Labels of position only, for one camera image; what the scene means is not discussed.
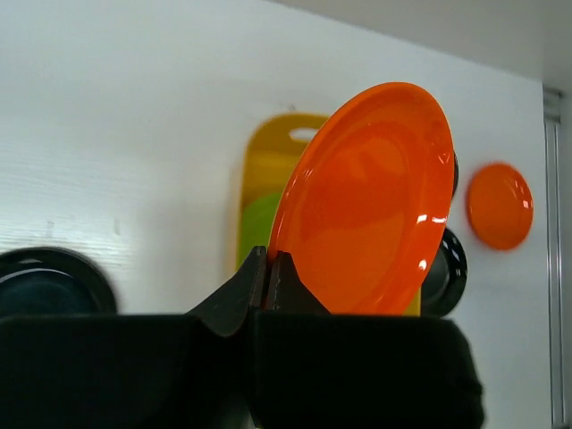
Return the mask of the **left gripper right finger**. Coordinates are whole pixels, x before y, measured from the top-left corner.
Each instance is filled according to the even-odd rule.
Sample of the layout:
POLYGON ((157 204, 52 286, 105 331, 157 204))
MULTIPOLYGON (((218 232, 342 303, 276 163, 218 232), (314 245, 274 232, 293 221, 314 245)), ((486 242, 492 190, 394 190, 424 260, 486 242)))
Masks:
POLYGON ((249 405, 264 428, 480 428, 483 387, 448 319, 317 313, 289 254, 250 320, 249 405))

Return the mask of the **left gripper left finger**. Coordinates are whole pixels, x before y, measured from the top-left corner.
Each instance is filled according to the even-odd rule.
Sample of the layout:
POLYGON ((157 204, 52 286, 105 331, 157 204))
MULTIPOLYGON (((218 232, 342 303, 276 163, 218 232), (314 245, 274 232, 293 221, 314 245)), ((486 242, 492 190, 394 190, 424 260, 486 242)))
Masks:
POLYGON ((251 427, 242 328, 265 257, 183 314, 1 317, 2 427, 251 427))

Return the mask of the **green plate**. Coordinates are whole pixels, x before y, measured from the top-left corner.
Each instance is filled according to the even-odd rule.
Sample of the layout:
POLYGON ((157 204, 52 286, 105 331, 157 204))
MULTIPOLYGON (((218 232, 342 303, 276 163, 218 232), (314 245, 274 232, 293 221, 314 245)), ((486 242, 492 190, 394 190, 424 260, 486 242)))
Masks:
POLYGON ((242 212, 238 240, 237 267, 240 267, 255 246, 267 246, 273 220, 282 197, 273 192, 256 199, 242 212))

